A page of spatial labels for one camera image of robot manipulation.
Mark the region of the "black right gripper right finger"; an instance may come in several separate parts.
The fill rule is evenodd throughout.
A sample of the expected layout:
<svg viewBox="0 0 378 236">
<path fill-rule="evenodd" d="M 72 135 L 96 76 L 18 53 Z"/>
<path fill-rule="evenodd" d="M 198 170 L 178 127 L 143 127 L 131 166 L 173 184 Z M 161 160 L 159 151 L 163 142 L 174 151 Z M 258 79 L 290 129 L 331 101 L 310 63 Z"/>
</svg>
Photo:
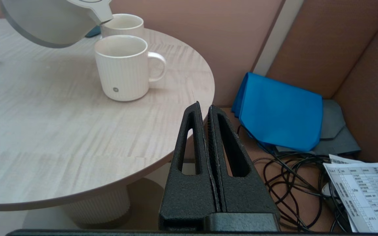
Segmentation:
<svg viewBox="0 0 378 236">
<path fill-rule="evenodd" d="M 208 111 L 208 151 L 213 196 L 219 212 L 272 213 L 279 210 L 226 113 Z"/>
</svg>

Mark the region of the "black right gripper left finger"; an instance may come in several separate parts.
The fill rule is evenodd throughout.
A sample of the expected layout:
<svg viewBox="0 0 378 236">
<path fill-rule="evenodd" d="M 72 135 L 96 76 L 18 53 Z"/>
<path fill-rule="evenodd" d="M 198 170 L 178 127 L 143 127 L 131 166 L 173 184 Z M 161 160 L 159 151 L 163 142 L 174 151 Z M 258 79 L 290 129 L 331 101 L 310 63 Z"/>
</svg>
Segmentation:
<svg viewBox="0 0 378 236">
<path fill-rule="evenodd" d="M 190 130 L 195 174 L 185 175 L 182 167 Z M 207 144 L 201 107 L 195 102 L 183 113 L 159 210 L 159 230 L 203 230 L 204 218 L 220 209 Z"/>
</svg>

